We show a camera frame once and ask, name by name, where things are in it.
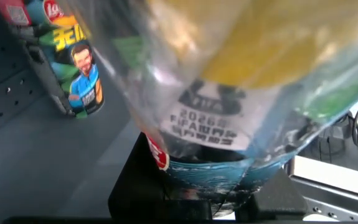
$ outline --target black surface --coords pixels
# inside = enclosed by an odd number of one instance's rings
[[[178,222],[172,222],[172,221],[161,221],[161,222],[147,222],[147,221],[139,221],[134,222],[132,220],[120,220],[117,222],[114,222],[110,219],[78,219],[78,218],[65,218],[65,219],[58,219],[58,218],[10,218],[6,220],[3,224],[58,224],[58,223],[66,223],[66,224],[109,224],[109,223],[183,223],[182,221]],[[264,223],[274,223],[274,224],[305,224],[305,223],[320,223],[320,224],[332,224],[332,222],[303,222],[299,220],[292,220],[292,221],[261,221],[261,222],[236,222],[234,220],[219,220],[219,221],[206,221],[206,222],[188,222],[188,223],[258,223],[258,224],[264,224]]]
[[[237,220],[302,220],[306,201],[283,169],[270,179],[250,201],[235,212]]]
[[[358,171],[358,147],[351,136],[352,121],[347,117],[322,131],[299,156]]]
[[[146,136],[140,134],[131,155],[120,174],[108,199],[111,216],[114,219],[178,220],[186,219],[177,201],[164,196],[163,178],[148,149]],[[195,216],[205,217],[203,205],[193,205]],[[302,219],[307,207],[290,178],[280,170],[253,198],[236,214],[239,221],[294,220]]]
[[[108,199],[111,216],[136,218],[142,210],[133,210],[133,207],[138,202],[161,201],[164,198],[162,186],[146,135],[141,133]]]

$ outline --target green pattern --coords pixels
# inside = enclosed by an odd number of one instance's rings
[[[139,52],[143,49],[143,41],[140,37],[113,39],[112,42],[130,68],[139,67]]]

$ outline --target bottle label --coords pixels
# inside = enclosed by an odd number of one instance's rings
[[[161,130],[180,139],[227,150],[246,150],[280,88],[242,91],[197,80],[173,106]]]
[[[153,154],[155,162],[160,170],[166,171],[169,168],[169,155],[167,155],[159,146],[147,136],[149,149]]]

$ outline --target gray surface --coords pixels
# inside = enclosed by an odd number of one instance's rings
[[[44,97],[0,129],[0,220],[108,216],[108,195],[138,131],[107,89],[104,107],[87,119],[61,118]]]
[[[20,85],[23,74],[27,82]],[[139,131],[102,70],[100,77],[101,110],[85,119],[63,117],[0,18],[0,222],[18,215],[109,216],[108,196]]]

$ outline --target can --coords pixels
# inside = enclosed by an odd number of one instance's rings
[[[0,12],[63,114],[84,118],[102,106],[92,48],[73,15],[54,0],[0,0]]]

